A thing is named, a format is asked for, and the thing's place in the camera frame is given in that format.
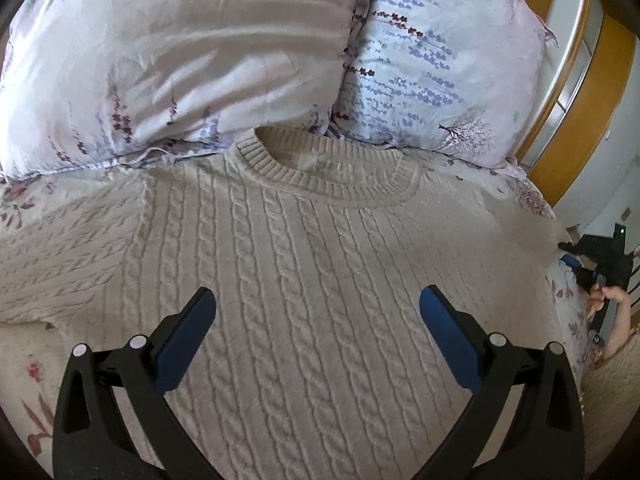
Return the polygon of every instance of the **blue gripper pad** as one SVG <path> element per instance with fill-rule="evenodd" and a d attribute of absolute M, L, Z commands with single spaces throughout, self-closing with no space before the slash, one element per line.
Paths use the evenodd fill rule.
<path fill-rule="evenodd" d="M 175 390 L 187 373 L 209 328 L 216 319 L 216 297 L 201 288 L 184 310 L 177 314 L 177 325 L 156 356 L 156 390 Z"/>
<path fill-rule="evenodd" d="M 460 313 L 445 304 L 447 300 L 441 296 L 434 285 L 424 288 L 420 293 L 420 316 L 458 384 L 475 395 L 482 385 L 481 357 L 454 317 Z"/>

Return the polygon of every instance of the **pillow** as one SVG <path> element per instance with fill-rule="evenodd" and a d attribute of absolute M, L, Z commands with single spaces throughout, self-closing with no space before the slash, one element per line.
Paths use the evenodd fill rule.
<path fill-rule="evenodd" d="M 533 106 L 545 33 L 524 0 L 372 0 L 335 129 L 499 167 Z"/>
<path fill-rule="evenodd" d="M 26 0 L 0 86 L 4 173 L 100 168 L 176 146 L 213 153 L 267 123 L 322 134 L 368 3 Z"/>

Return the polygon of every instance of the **beige cable-knit sweater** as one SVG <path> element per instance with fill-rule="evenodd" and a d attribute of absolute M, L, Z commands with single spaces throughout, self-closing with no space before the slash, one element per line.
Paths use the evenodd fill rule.
<path fill-rule="evenodd" d="M 114 348 L 208 286 L 218 316 L 168 400 L 227 479 L 411 478 L 468 399 L 420 290 L 515 344 L 561 340 L 561 232 L 400 152 L 265 128 L 6 238 L 0 321 Z"/>

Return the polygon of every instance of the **mattress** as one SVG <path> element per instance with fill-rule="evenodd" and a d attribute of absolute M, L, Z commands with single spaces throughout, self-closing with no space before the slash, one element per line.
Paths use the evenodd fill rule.
<path fill-rule="evenodd" d="M 546 218 L 554 228 L 558 227 L 551 208 L 540 192 L 516 169 L 513 169 L 514 176 L 511 176 L 485 170 L 445 155 L 409 151 L 412 151 L 413 156 L 420 158 L 425 170 L 433 175 L 431 180 L 434 186 L 444 186 L 453 192 L 448 183 L 454 182 L 457 189 L 468 187 L 485 192 L 501 200 L 506 206 L 504 210 L 511 211 L 514 218 L 518 218 L 524 209 L 530 214 Z M 0 246 L 2 238 L 19 234 L 25 226 L 37 222 L 59 208 L 64 208 L 71 202 L 81 200 L 83 196 L 99 192 L 102 187 L 110 186 L 114 180 L 126 179 L 127 173 L 137 171 L 143 170 L 117 168 L 106 171 L 78 171 L 42 177 L 26 184 L 2 184 Z M 532 233 L 520 232 L 517 224 L 510 226 L 510 229 L 512 232 L 506 233 L 510 237 L 535 236 Z M 507 256 L 496 254 L 496 257 Z M 582 314 L 584 307 L 578 287 L 571 271 L 560 261 L 548 268 L 546 282 L 541 286 L 546 288 L 548 300 L 554 304 L 556 311 L 556 317 L 547 320 L 548 326 L 559 326 L 562 342 L 579 384 L 582 364 L 586 360 L 586 330 Z M 555 329 L 549 329 L 549 339 L 556 338 L 557 333 Z M 66 355 L 70 351 L 69 345 L 70 343 L 64 342 L 54 327 L 45 323 L 0 324 L 0 406 L 28 449 L 49 472 L 52 418 Z M 468 394 L 457 393 L 455 398 L 460 399 L 455 409 L 461 413 L 463 401 L 468 399 Z M 505 413 L 513 413 L 516 401 L 517 392 L 514 392 L 510 398 L 510 409 L 505 410 Z M 504 435 L 508 422 L 507 416 L 498 425 L 493 437 L 496 442 L 499 443 Z M 492 449 L 495 453 L 497 444 L 487 447 L 484 460 L 491 457 Z"/>

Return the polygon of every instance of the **person's arm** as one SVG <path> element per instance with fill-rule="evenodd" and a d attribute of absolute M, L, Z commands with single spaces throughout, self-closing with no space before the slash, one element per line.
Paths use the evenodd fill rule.
<path fill-rule="evenodd" d="M 604 307 L 605 299 L 618 302 L 616 320 L 613 323 L 607 344 L 602 351 L 603 359 L 608 359 L 629 339 L 629 333 L 631 332 L 631 298 L 618 286 L 605 286 L 601 289 L 599 285 L 593 285 L 587 304 L 587 318 L 589 320 Z"/>

